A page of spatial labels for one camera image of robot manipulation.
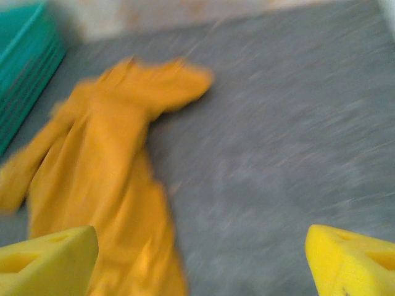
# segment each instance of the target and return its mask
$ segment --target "yellow cloth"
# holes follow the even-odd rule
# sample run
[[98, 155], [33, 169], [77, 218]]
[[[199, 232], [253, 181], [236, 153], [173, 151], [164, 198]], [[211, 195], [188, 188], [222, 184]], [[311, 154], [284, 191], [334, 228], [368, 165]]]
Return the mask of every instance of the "yellow cloth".
[[164, 189], [144, 143], [149, 123], [201, 97], [213, 74], [178, 59], [125, 60], [79, 83], [0, 171], [0, 211], [28, 194], [30, 237], [92, 225], [99, 256], [89, 295], [186, 295]]

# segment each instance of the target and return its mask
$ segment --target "concrete floor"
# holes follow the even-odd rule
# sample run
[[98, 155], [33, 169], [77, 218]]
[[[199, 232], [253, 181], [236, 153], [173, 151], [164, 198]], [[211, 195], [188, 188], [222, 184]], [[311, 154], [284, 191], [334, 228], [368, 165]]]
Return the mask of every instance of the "concrete floor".
[[[187, 56], [217, 80], [153, 124], [149, 147], [192, 296], [316, 295], [313, 223], [395, 241], [395, 45], [374, 1], [124, 36], [69, 52], [7, 151], [55, 101], [121, 58]], [[0, 245], [25, 238], [23, 208]]]

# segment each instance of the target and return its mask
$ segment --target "yellow foam block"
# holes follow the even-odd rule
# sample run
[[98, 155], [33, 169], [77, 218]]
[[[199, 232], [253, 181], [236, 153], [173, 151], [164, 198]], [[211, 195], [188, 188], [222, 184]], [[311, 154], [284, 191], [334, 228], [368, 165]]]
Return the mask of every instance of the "yellow foam block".
[[0, 248], [0, 296], [82, 296], [98, 255], [91, 226]]
[[306, 257], [320, 296], [394, 296], [395, 244], [312, 225]]

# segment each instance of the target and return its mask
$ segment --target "white wall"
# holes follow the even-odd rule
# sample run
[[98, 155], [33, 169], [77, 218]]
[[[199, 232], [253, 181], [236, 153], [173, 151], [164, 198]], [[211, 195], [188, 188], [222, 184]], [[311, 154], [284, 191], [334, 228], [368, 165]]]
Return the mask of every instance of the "white wall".
[[[0, 0], [14, 4], [31, 0]], [[229, 17], [259, 14], [268, 9], [331, 0], [51, 0], [52, 9], [74, 42], [101, 39], [128, 31], [150, 31]]]

